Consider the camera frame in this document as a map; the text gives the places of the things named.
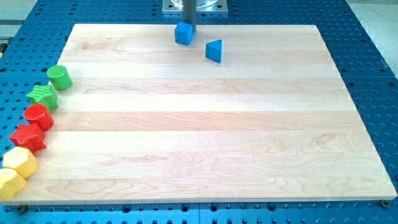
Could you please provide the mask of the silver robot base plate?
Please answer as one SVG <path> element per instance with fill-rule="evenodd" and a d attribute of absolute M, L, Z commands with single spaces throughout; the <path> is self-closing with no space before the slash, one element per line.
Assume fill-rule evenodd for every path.
<path fill-rule="evenodd" d="M 161 0 L 164 14 L 181 14 L 184 0 Z M 204 14 L 227 14 L 227 0 L 195 0 L 195 11 Z"/>

